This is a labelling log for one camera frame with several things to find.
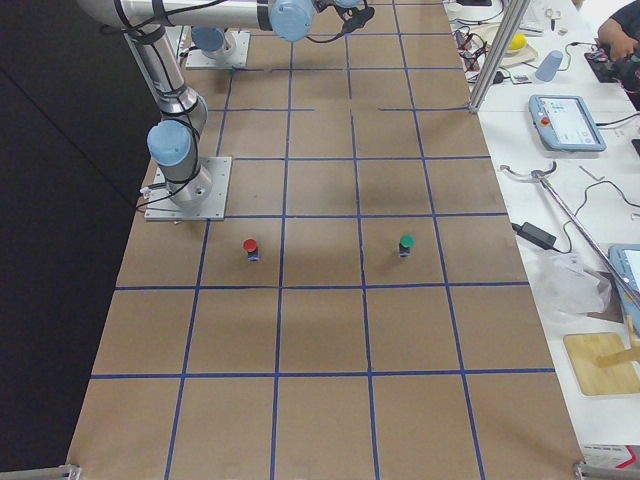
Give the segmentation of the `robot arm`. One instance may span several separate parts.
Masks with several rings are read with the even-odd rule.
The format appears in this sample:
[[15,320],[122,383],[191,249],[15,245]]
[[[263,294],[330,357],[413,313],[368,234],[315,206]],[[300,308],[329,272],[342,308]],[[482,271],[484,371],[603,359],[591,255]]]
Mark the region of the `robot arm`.
[[208,58],[229,56],[236,49],[233,35],[221,28],[192,27],[191,39],[193,45]]
[[129,43],[161,114],[147,146],[164,178],[165,195],[151,201],[197,215],[208,201],[214,177],[199,153],[208,113],[172,51],[167,28],[200,28],[224,36],[231,27],[254,27],[287,41],[307,36],[325,1],[82,1],[80,8],[100,22],[104,35]]

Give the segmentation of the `person hand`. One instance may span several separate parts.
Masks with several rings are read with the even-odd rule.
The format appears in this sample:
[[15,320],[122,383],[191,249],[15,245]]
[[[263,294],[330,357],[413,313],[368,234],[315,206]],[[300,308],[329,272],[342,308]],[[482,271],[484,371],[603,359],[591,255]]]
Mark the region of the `person hand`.
[[634,53],[638,41],[628,36],[614,19],[607,19],[598,29],[598,42],[609,48],[612,61],[624,59]]

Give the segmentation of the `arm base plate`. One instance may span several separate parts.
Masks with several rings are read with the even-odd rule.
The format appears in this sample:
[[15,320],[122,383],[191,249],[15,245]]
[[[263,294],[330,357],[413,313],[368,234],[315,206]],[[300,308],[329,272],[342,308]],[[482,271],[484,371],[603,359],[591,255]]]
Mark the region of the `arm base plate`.
[[149,193],[149,205],[144,207],[147,221],[223,221],[231,177],[231,157],[200,157],[198,175],[182,190],[179,185],[166,189],[159,167],[154,182],[161,187]]
[[237,70],[247,64],[250,33],[244,30],[220,31],[213,42],[217,50],[203,50],[203,43],[192,42],[194,47],[186,57],[188,70]]

